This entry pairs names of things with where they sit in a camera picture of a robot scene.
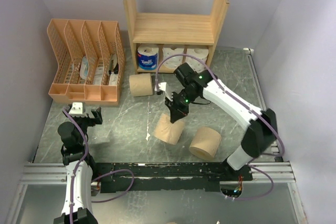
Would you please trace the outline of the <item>blue Tempo roll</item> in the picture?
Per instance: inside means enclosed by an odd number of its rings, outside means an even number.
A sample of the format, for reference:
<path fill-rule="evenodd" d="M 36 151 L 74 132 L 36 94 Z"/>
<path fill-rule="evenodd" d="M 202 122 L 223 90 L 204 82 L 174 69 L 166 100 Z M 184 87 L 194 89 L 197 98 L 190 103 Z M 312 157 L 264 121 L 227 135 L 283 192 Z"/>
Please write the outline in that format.
<path fill-rule="evenodd" d="M 159 47 L 157 44 L 140 44 L 136 55 L 141 69 L 155 70 L 157 68 L 159 58 Z"/>

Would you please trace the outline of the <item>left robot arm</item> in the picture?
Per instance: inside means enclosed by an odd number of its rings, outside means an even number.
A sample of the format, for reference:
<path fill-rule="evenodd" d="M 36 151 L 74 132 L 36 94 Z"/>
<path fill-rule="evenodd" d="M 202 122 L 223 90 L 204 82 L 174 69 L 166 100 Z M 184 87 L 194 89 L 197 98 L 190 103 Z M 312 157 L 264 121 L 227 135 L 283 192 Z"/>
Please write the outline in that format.
<path fill-rule="evenodd" d="M 89 154 L 87 129 L 102 124 L 101 108 L 91 110 L 92 118 L 82 102 L 74 102 L 62 111 L 69 119 L 57 130 L 67 185 L 61 216 L 53 223 L 97 223 L 92 210 L 91 181 L 97 178 L 98 168 Z"/>

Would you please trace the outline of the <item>brown paper towel roll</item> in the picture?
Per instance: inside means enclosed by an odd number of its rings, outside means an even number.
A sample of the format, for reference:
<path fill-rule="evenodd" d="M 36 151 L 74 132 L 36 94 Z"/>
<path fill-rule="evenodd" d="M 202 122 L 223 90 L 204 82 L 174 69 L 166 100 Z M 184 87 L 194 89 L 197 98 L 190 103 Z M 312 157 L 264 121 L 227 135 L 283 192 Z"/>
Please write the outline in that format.
<path fill-rule="evenodd" d="M 189 146 L 189 151 L 198 158 L 211 161 L 216 155 L 221 140 L 222 137 L 216 130 L 200 127 Z"/>
<path fill-rule="evenodd" d="M 170 116 L 162 113 L 155 127 L 154 136 L 167 144 L 176 145 L 182 135 L 184 126 L 184 121 L 178 120 L 171 123 Z"/>
<path fill-rule="evenodd" d="M 133 97 L 150 96 L 153 94 L 152 77 L 150 73 L 130 75 L 129 86 Z"/>

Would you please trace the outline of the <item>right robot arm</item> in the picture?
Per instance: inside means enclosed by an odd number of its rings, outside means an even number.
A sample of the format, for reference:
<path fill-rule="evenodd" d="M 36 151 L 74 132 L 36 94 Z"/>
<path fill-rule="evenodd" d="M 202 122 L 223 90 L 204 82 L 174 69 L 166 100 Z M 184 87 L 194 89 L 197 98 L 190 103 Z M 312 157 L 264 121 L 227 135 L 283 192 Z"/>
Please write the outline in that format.
<path fill-rule="evenodd" d="M 188 63 L 183 63 L 174 70 L 174 75 L 183 86 L 179 93 L 173 92 L 165 82 L 155 82 L 156 91 L 165 93 L 171 123 L 186 117 L 195 99 L 204 98 L 229 114 L 245 130 L 238 148 L 224 161 L 223 176 L 235 180 L 243 166 L 262 155 L 277 139 L 275 112 L 248 103 L 226 87 L 210 69 L 198 73 Z"/>

